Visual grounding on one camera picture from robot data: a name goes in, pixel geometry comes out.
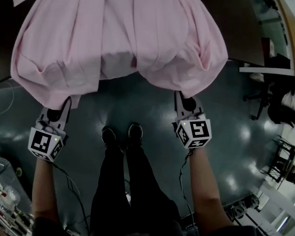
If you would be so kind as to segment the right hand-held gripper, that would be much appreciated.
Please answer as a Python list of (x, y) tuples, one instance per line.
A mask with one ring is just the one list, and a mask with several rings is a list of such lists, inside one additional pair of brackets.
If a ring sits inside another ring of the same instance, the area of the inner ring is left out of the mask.
[(212, 138), (211, 123), (203, 113), (201, 102), (196, 97), (184, 98), (175, 91), (174, 131), (186, 149), (204, 147)]

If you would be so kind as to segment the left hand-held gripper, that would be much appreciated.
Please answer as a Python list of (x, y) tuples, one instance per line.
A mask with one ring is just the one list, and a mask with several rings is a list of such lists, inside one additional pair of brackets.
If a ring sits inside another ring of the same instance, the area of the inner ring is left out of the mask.
[(72, 100), (68, 97), (61, 110), (43, 108), (29, 135), (28, 150), (36, 157), (54, 162), (64, 148), (67, 134), (64, 130), (71, 110)]

